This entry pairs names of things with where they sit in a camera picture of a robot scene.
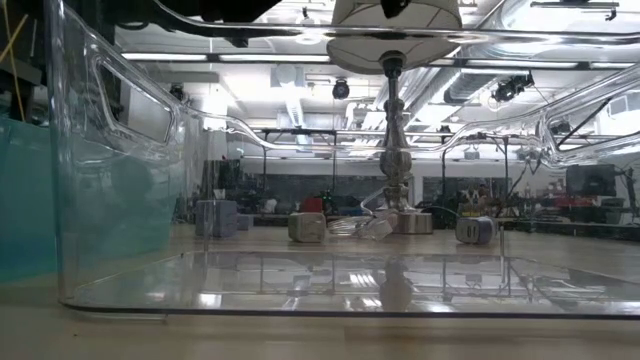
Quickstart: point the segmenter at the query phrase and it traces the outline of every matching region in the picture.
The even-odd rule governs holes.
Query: clear plastic
[[[599,50],[638,46],[635,34],[205,24],[172,14],[160,2],[153,4],[162,16],[170,15],[171,21],[210,38],[313,34],[393,41],[436,36],[458,44],[553,42],[576,49],[597,45]],[[411,202],[430,211],[439,226],[433,235],[406,236],[389,233],[396,220],[390,212],[376,214],[383,204],[367,210],[366,202],[360,205],[360,199],[384,186],[375,159],[384,151],[381,146],[344,144],[338,138],[353,134],[335,128],[303,134],[314,139],[311,143],[270,140],[269,132],[256,131],[238,118],[199,111],[177,100],[168,91],[172,81],[165,72],[170,70],[128,62],[61,1],[48,2],[48,16],[56,237],[64,305],[98,312],[314,316],[638,314],[640,285],[633,282],[633,273],[601,257],[603,252],[620,256],[615,253],[624,246],[588,237],[591,226],[597,226],[606,241],[635,236],[635,197],[623,199],[621,206],[605,201],[609,205],[603,208],[619,209],[600,216],[599,225],[589,225],[594,222],[582,214],[570,219],[572,228],[564,228],[557,218],[547,221],[546,208],[603,204],[597,196],[554,200],[566,194],[560,188],[567,184],[560,185],[558,178],[574,164],[620,164],[615,168],[627,175],[617,181],[627,190],[633,188],[633,181],[626,182],[632,175],[624,163],[635,159],[639,134],[591,145],[571,137],[566,144],[580,147],[561,149],[563,135],[551,127],[637,88],[640,65],[516,118],[470,123],[455,134],[408,133],[427,140],[427,146],[404,149],[415,157],[408,181]],[[154,120],[154,131],[114,110],[113,88],[137,94],[137,104]],[[334,136],[333,143],[327,133]],[[376,130],[354,133],[367,140],[384,135]],[[495,147],[497,155],[469,164],[465,153],[479,146]],[[509,152],[514,147],[522,155]],[[305,164],[329,175],[305,173],[310,171],[302,169]],[[478,180],[452,193],[447,190],[454,186],[451,178],[489,179],[489,184]],[[337,195],[357,201],[351,205],[343,198],[347,205],[340,206]],[[525,200],[513,205],[515,195]],[[465,196],[468,201],[460,201]],[[456,206],[449,204],[452,197]],[[290,243],[286,229],[274,225],[286,225],[288,215],[302,211],[309,198],[310,204],[322,199],[320,211],[329,222],[329,234],[322,244]],[[203,201],[207,205],[198,215],[198,202]],[[242,221],[249,216],[254,226],[220,236],[221,224],[236,221],[224,210],[230,201]],[[549,202],[558,206],[546,206]],[[623,210],[624,215],[613,219]],[[457,216],[486,215],[497,218],[499,225],[489,246],[456,241]],[[199,217],[205,218],[200,234]],[[549,235],[543,232],[555,235],[545,238]],[[531,241],[547,248],[542,251],[542,245],[532,246]],[[586,255],[567,251],[567,244]]]

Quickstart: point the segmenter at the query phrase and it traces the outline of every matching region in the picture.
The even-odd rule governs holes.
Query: equipment
[[[491,93],[491,97],[501,103],[513,100],[517,95],[524,92],[524,89],[530,86],[534,86],[533,76],[529,75],[517,75],[511,77],[507,81],[500,82],[498,88]]]
[[[487,245],[495,234],[493,219],[488,216],[460,218],[456,224],[456,239],[465,244]]]
[[[567,194],[573,196],[616,196],[614,165],[573,165],[567,169]]]
[[[333,25],[460,29],[458,2],[451,0],[337,0]],[[334,64],[359,74],[382,74],[384,54],[401,53],[405,69],[427,64],[453,50],[456,45],[439,39],[335,38],[327,44]]]
[[[333,86],[333,98],[336,100],[344,100],[349,97],[349,85],[347,85],[346,79],[336,80],[336,84]]]
[[[295,242],[321,243],[324,240],[327,220],[320,213],[296,213],[289,215],[289,238]]]

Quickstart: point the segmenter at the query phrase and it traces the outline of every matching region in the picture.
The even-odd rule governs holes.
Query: clear acrylic box
[[[225,56],[228,60],[238,54],[211,53],[211,39],[250,38],[245,55],[267,51],[255,39],[282,41],[301,35],[325,40],[436,38],[478,46],[535,44],[574,55],[590,48],[595,52],[590,56],[598,57],[599,64],[622,64],[637,59],[635,38],[207,24],[171,14],[159,2],[149,4],[171,21],[190,26],[198,34],[190,41],[202,51],[163,62],[134,61],[134,56],[127,60],[121,53],[163,49],[145,43],[144,36],[131,37],[116,48],[62,1],[47,2],[63,305],[90,312],[146,314],[637,316],[640,285],[628,270],[633,266],[625,262],[637,250],[631,246],[625,255],[625,243],[615,239],[635,237],[638,227],[635,195],[626,192],[634,187],[629,164],[637,159],[640,128],[622,134],[573,133],[566,139],[566,131],[557,131],[564,123],[575,128],[595,110],[602,111],[622,97],[631,104],[633,90],[640,85],[637,66],[594,79],[582,90],[516,117],[472,122],[455,133],[408,131],[408,136],[423,141],[405,149],[414,161],[413,176],[407,179],[410,202],[424,203],[423,209],[432,212],[436,225],[432,235],[358,231],[372,224],[372,214],[384,205],[376,196],[385,186],[376,155],[384,148],[379,141],[368,143],[381,139],[384,127],[341,129],[346,119],[336,117],[330,128],[306,132],[292,126],[286,131],[260,128],[221,105],[228,100],[221,85],[210,86],[206,98],[190,102],[179,99],[180,90],[171,86],[181,68],[213,77],[211,64],[246,69],[245,85],[252,86],[253,67],[271,66],[242,59],[225,64]],[[319,58],[305,57],[300,63],[325,61],[321,45],[307,54]],[[165,52],[175,53],[178,46],[176,40]],[[572,55],[557,54],[552,59],[532,58],[524,65],[499,56],[475,60],[489,67],[542,69],[560,66],[553,62],[575,61]],[[465,56],[477,54],[463,52],[459,59]],[[459,71],[449,67],[454,62],[447,58],[436,62],[446,68],[443,71]],[[412,71],[417,75],[423,70]],[[373,76],[359,79],[380,81]],[[226,114],[216,115],[221,106]],[[132,111],[146,123],[137,122]],[[283,142],[281,136],[293,142]],[[487,148],[495,151],[486,156],[483,152],[482,159],[468,157]],[[588,164],[614,164],[607,169],[616,172],[614,185],[622,195],[563,195],[568,187],[579,187],[564,179],[567,167]],[[573,179],[585,176],[589,173],[574,174]],[[478,201],[478,194],[486,199]],[[367,197],[368,203],[361,205]],[[210,202],[200,215],[198,201]],[[237,221],[222,210],[222,201],[235,202],[238,215],[233,216],[250,217],[252,225],[227,237],[214,236],[220,230],[217,226],[226,226],[220,224]],[[286,228],[289,214],[318,203],[329,223],[325,241],[291,243]],[[455,213],[497,218],[491,244],[456,241]],[[200,234],[198,216],[205,218]]]

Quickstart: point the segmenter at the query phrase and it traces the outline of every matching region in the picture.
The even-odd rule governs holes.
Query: spotlight
[[[178,101],[182,102],[186,98],[186,94],[184,93],[184,85],[183,84],[171,84],[171,89],[169,93],[173,95]]]
[[[336,80],[336,84],[333,86],[333,98],[336,100],[344,100],[349,97],[349,85],[347,85],[346,79]]]
[[[498,88],[491,93],[491,97],[499,103],[508,102],[524,92],[525,88],[533,85],[535,85],[535,82],[531,73],[529,75],[513,76],[507,81],[500,82]]]

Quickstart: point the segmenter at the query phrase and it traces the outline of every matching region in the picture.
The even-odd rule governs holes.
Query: black object
[[[577,196],[616,196],[614,165],[574,165],[567,169],[567,194]]]
[[[618,17],[618,10],[616,8],[611,8],[611,14],[604,18],[605,21],[613,21],[613,19]]]
[[[382,5],[384,16],[391,19],[400,15],[410,2],[410,0],[380,0],[380,5]]]
[[[344,100],[349,97],[349,85],[347,85],[347,80],[338,79],[336,80],[336,84],[333,86],[333,98],[336,100]]]
[[[169,93],[173,95],[178,101],[184,100],[186,94],[184,93],[184,85],[183,84],[171,84],[171,89]]]
[[[497,102],[507,102],[513,100],[517,95],[524,92],[524,89],[535,85],[531,72],[528,75],[517,75],[507,81],[498,84],[498,88],[491,94]]]

